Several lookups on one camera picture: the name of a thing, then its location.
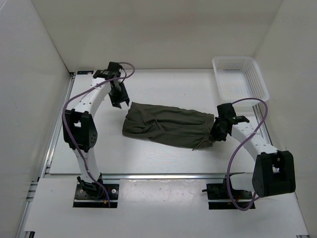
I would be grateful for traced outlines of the olive green shorts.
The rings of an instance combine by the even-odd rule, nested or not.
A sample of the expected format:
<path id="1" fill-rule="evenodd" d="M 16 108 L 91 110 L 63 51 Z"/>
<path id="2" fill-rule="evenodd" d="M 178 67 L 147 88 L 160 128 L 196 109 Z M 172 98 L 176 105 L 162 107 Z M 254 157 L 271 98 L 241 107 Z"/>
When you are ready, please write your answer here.
<path id="1" fill-rule="evenodd" d="M 133 102 L 122 134 L 168 146 L 192 150 L 213 146 L 210 132 L 214 115 L 178 107 Z"/>

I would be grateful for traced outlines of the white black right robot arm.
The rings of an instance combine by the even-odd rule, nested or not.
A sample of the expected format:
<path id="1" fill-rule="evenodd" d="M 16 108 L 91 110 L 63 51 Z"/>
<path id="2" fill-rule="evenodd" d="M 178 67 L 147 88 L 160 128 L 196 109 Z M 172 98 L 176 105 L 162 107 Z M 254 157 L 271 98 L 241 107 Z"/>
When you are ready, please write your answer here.
<path id="1" fill-rule="evenodd" d="M 293 193 L 296 189 L 294 158 L 268 144 L 245 116 L 238 116 L 231 103 L 217 106 L 218 116 L 211 129 L 211 139 L 225 141 L 230 135 L 244 147 L 255 161 L 252 173 L 229 173 L 222 186 L 223 194 L 234 198 L 241 190 L 254 192 L 258 197 Z"/>

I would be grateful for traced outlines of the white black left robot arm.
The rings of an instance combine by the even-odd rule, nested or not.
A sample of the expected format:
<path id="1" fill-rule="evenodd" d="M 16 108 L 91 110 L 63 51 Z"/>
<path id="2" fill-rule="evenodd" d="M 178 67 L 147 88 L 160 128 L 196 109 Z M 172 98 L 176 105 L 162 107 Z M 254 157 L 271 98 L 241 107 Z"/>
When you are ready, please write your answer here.
<path id="1" fill-rule="evenodd" d="M 106 69 L 96 70 L 89 88 L 70 98 L 62 109 L 63 138 L 74 152 L 81 172 L 77 180 L 93 199 L 106 202 L 110 197 L 94 153 L 98 138 L 94 116 L 106 96 L 115 108 L 121 108 L 121 103 L 129 104 L 124 80 L 131 75 L 123 66 L 123 62 L 111 61 Z"/>

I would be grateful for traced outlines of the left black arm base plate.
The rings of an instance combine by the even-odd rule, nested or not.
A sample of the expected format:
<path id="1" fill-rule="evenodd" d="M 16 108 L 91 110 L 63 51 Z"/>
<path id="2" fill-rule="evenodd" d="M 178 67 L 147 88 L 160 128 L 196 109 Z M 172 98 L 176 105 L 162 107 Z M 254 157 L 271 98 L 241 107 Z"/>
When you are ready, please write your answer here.
<path id="1" fill-rule="evenodd" d="M 110 199 L 110 205 L 106 195 L 101 189 L 97 194 L 87 193 L 80 184 L 77 184 L 74 194 L 74 208 L 117 208 L 119 196 L 119 184 L 104 184 Z"/>

